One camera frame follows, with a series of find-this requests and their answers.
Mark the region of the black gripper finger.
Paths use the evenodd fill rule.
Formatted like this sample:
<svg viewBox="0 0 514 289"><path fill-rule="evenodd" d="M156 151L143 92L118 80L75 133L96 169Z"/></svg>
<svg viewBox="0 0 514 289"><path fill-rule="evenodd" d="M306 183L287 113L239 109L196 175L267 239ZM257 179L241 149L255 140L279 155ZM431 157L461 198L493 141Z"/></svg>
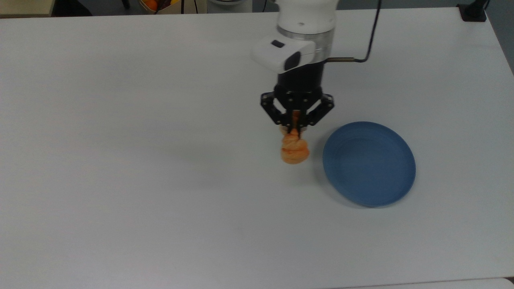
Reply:
<svg viewBox="0 0 514 289"><path fill-rule="evenodd" d="M304 132L309 126L318 124L334 108L334 97L332 95L321 93L319 98L312 102L311 100L314 100L315 96L318 95L310 94L302 101L306 104L302 106L298 117L299 132Z"/></svg>
<svg viewBox="0 0 514 289"><path fill-rule="evenodd" d="M292 133L294 129L296 129L296 121L294 120L294 110L290 108L289 104L286 104L284 107L284 112L281 111L275 105L275 102L281 104L279 98L275 96L275 93L263 93L260 96L260 105L263 110L268 114L268 117L279 126L281 129L285 130L286 134Z"/></svg>

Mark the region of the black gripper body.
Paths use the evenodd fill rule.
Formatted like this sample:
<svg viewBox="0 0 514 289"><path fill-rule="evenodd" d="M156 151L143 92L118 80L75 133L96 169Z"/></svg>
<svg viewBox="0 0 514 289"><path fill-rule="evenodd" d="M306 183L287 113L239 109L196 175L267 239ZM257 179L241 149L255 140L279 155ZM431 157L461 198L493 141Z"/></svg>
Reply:
<svg viewBox="0 0 514 289"><path fill-rule="evenodd" d="M314 63L279 74L275 85L275 96L279 98L283 108L289 104L294 111L300 112L306 104L302 101L310 94L318 95L311 100L312 102L318 99L323 93L321 83L324 67L323 63Z"/></svg>

